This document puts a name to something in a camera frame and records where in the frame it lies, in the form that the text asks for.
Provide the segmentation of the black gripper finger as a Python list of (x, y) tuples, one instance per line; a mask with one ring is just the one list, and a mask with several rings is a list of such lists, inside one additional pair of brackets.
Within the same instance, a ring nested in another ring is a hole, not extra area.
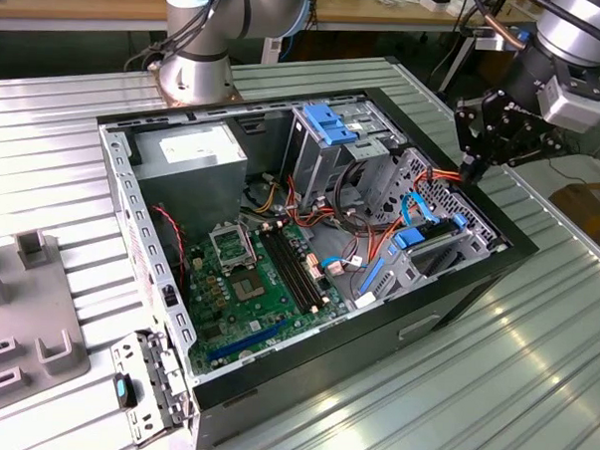
[(567, 154), (561, 132), (546, 123), (500, 121), (478, 133), (472, 182), (480, 181), (491, 166), (520, 166)]
[(463, 182), (478, 183), (488, 169), (489, 151), (482, 115), (481, 99), (457, 100), (454, 124), (459, 148), (463, 153), (459, 166)]

